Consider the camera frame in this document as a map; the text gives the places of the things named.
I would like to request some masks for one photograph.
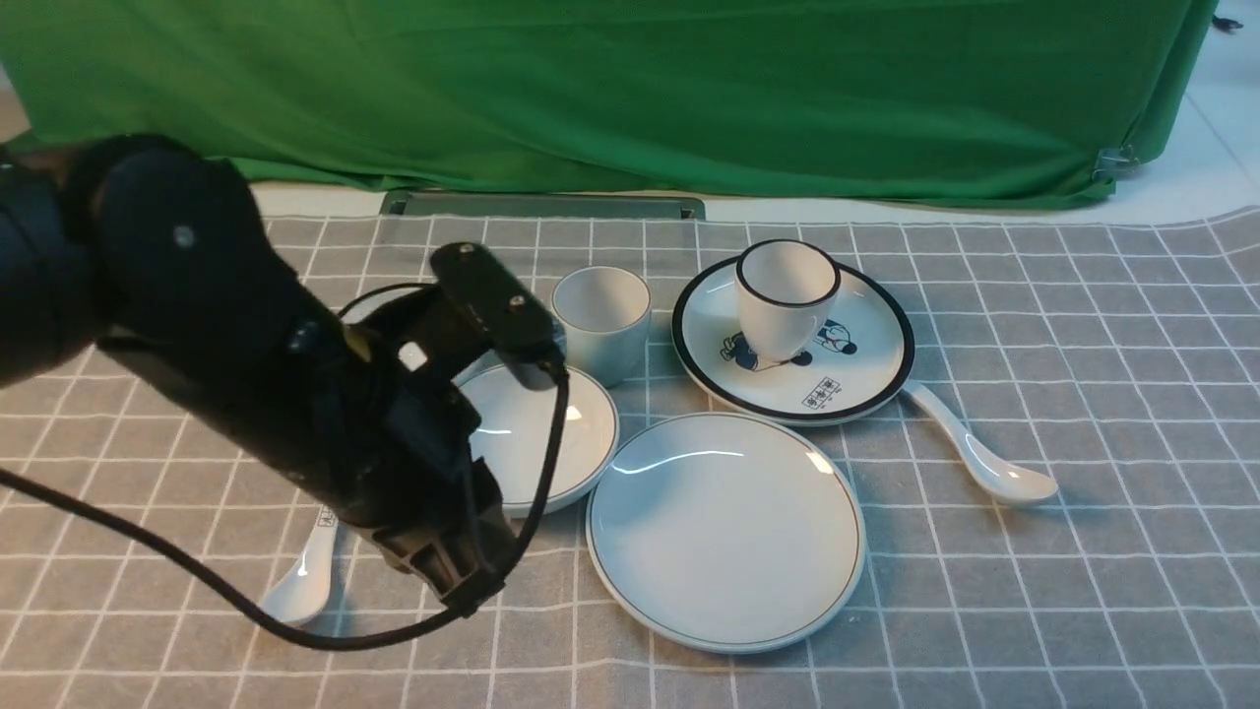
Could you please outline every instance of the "white teacup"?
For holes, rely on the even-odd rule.
[[[740,327],[771,363],[800,354],[832,312],[840,269],[825,251],[801,241],[756,243],[735,263]]]
[[[564,326],[566,363],[611,389],[643,361],[651,293],[641,277],[612,266],[578,268],[556,283],[552,311]]]

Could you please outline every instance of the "white bowl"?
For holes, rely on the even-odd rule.
[[[620,424],[612,398],[588,375],[570,369],[570,398],[559,461],[547,513],[572,505],[595,487],[617,450]],[[481,414],[472,457],[485,458],[503,491],[508,518],[524,518],[538,490],[556,390],[529,392],[499,365],[460,387]]]

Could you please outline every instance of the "ceramic dish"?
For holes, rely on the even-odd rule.
[[[740,331],[736,258],[687,285],[674,306],[674,346],[703,390],[741,412],[790,427],[825,427],[872,413],[910,377],[915,335],[901,305],[864,273],[844,272],[830,316],[790,363],[764,363]]]
[[[590,492],[617,448],[620,426],[612,398],[598,383],[570,369],[570,400],[556,479],[547,513],[572,505]],[[460,387],[481,414],[472,434],[474,458],[485,458],[503,491],[509,518],[529,514],[547,448],[556,390],[529,392],[503,365]]]
[[[834,465],[741,414],[693,414],[635,436],[587,508],[609,593],[639,622],[711,652],[765,652],[827,625],[866,560]]]

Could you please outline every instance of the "metal clip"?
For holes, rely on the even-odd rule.
[[[1099,159],[1094,162],[1094,173],[1091,176],[1095,180],[1119,179],[1131,175],[1138,171],[1138,167],[1140,166],[1142,160],[1133,154],[1133,145],[1104,147],[1102,150],[1099,150]]]

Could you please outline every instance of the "screw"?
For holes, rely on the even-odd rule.
[[[175,227],[175,246],[186,251],[192,248],[194,243],[197,243],[197,233],[192,227],[184,224]]]
[[[289,350],[301,351],[305,349],[306,345],[310,344],[310,337],[315,335],[318,329],[319,326],[311,321],[297,325],[297,331],[295,331],[294,336],[289,339]]]

